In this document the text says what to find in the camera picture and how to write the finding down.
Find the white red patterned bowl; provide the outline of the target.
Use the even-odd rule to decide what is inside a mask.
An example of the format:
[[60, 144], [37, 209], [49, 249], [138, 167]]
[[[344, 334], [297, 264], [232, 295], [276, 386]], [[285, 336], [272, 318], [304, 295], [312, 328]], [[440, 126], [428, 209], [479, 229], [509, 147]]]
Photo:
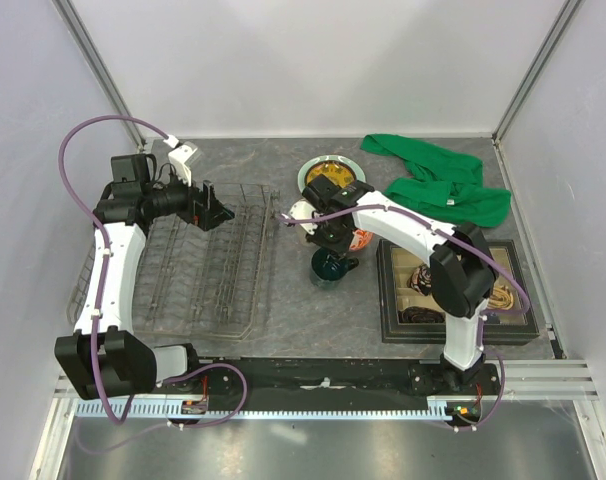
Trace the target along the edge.
[[357, 229], [353, 234], [349, 250], [351, 252], [362, 250], [363, 248], [369, 245], [369, 243], [372, 241], [372, 238], [372, 232]]

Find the dark green cup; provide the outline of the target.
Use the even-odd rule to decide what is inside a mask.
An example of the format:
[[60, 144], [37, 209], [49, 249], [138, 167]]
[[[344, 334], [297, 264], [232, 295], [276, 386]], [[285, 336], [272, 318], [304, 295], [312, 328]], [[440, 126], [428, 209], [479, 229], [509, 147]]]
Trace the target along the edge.
[[331, 288], [359, 264], [358, 258], [337, 255], [330, 250], [319, 248], [311, 258], [310, 280], [318, 287]]

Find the yellow patterned plate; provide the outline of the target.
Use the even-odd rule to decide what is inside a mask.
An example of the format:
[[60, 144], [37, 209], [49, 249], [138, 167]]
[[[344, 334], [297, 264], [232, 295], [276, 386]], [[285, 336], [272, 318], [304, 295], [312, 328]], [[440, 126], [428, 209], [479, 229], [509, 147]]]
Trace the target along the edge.
[[324, 161], [308, 169], [304, 176], [304, 185], [307, 186], [319, 175], [325, 176], [340, 188], [346, 187], [357, 179], [356, 173], [348, 165], [337, 161]]

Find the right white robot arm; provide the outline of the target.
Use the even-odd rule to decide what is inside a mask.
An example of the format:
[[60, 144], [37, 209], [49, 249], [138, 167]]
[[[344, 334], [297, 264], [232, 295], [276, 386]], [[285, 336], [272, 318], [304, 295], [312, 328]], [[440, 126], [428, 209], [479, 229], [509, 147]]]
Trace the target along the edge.
[[341, 258], [354, 232], [371, 232], [419, 258], [430, 272], [430, 294], [445, 315], [441, 381], [466, 392], [477, 381], [485, 354], [481, 314], [498, 276], [481, 229], [455, 226], [405, 208], [371, 185], [355, 180], [344, 188], [317, 176], [287, 212], [305, 239]]

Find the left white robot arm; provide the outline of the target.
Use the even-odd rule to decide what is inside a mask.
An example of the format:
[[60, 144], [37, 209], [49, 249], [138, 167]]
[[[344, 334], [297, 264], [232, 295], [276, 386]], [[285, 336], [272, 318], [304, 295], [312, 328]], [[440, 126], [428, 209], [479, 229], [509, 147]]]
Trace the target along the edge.
[[83, 400], [147, 394], [168, 382], [191, 393], [202, 382], [193, 346], [184, 343], [151, 348], [133, 333], [133, 294], [137, 268], [150, 228], [158, 218], [175, 215], [210, 231], [233, 219], [210, 182], [197, 185], [189, 165], [196, 146], [183, 144], [168, 155], [169, 180], [157, 184], [149, 169], [151, 154], [115, 156], [113, 180], [94, 216], [95, 254], [86, 304], [73, 333], [55, 342], [55, 357]]

